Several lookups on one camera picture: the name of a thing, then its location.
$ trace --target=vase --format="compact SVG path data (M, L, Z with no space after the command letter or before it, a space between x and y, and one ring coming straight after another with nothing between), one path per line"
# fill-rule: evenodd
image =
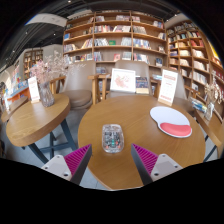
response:
M213 102L213 101L210 100L210 101L208 102L207 111L206 111L206 113L205 113L205 118L206 118L208 121L210 121L211 118L212 118L212 113L213 113L214 108L215 108L215 102Z
M54 104L54 96L50 90L50 82L39 84L40 100L44 107L50 107Z

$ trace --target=round table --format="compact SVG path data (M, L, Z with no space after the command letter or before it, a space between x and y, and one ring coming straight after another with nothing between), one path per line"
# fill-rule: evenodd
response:
M9 105L9 109L10 111L4 111L2 116L1 116L1 120L2 122L6 122L9 120L9 118L13 115L13 113L19 108L21 107L23 104L28 102L28 97L24 96L21 97L20 99L14 101L12 104Z
M221 123L214 112L210 121L208 121L205 118L204 113L199 110L195 110L195 117L208 137L212 140L215 146L217 146L218 158L220 158L224 144L224 122Z
M205 141L197 122L173 104L173 109L188 118L192 134L188 138L171 137L160 131L150 116L150 110L156 106L166 105L151 96L120 96L95 105L82 118L78 130L79 146L92 144L88 168L106 188L117 190L143 186L131 155L132 143L157 155L165 153L182 167L203 162ZM124 149L121 152L110 154L103 150L104 124L121 125L124 134Z
M6 134L11 143L15 146L28 145L43 163L48 162L43 152L50 151L52 158L55 150L66 147L76 149L65 120L70 111L69 98L64 94L54 94L53 96L55 102L50 107L44 107L41 102L31 103L29 101L24 104L11 116L6 126ZM54 146L55 137L52 131L59 124L62 126L68 143ZM38 149L34 143L49 133L51 133L50 147Z

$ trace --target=chair back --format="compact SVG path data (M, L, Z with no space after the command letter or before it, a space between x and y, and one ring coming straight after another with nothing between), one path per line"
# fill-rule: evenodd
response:
M92 81L87 77L96 74L96 62L81 61L69 65L68 75L62 92L69 90L90 90L92 91Z
M175 97L187 100L187 95L184 88L184 80L180 73L178 73L178 76L177 76L177 86L176 86L174 98Z
M134 70L137 76L147 77L149 86L149 95L153 96L149 75L149 66L144 61L118 60L115 63L115 68Z

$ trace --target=floor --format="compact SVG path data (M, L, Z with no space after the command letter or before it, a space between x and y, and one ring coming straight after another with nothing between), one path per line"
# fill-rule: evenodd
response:
M84 116L84 114L86 113L86 111L87 111L86 109L77 110L77 111L70 111L70 113L66 117L68 126L70 128L70 132L71 132L72 137L73 137L73 139L74 139L74 141L77 145L78 145L77 133L78 133L79 123L80 123L82 117ZM0 123L0 127L1 127L0 139L2 141L4 141L4 143L5 143L6 159L21 162L21 163L25 163L25 164L29 164L29 165L33 165L33 166L36 166L36 167L39 167L39 168L41 168L44 165L33 154L33 152L29 149L29 147L26 147L25 150L23 150L22 148L16 147L16 146L11 144L11 142L9 141L9 139L6 135L6 124ZM62 132L61 126L58 126L55 130L53 130L53 133L54 133L55 137L57 138L57 141L55 142L55 144L60 144L60 143L66 142L66 138L65 138L65 136ZM46 147L47 145L49 145L49 135L45 136L44 138L42 138L41 140L36 142L36 144L40 148ZM208 140L206 141L205 157L211 151L213 146L214 146L214 144L212 143L211 139L208 138ZM71 152L72 152L71 149L68 148L68 149L56 151L55 155L60 154L60 155L65 156L65 155L67 155ZM48 159L50 159L49 158L49 153L45 153L44 155ZM217 159L217 151L215 150L208 161L216 160L216 159ZM108 190L104 186L102 186L93 177L93 175L89 171L88 167L86 168L86 171L83 175L80 186L83 187L83 188L90 188L90 189L97 189L97 190Z

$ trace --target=menu card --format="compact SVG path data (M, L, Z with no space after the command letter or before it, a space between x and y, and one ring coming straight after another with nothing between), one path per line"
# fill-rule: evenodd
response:
M37 78L34 76L28 79L31 103L36 103L40 101L40 94L37 86Z
M169 106L173 103L174 94L176 91L178 73L163 69L162 83L158 101Z

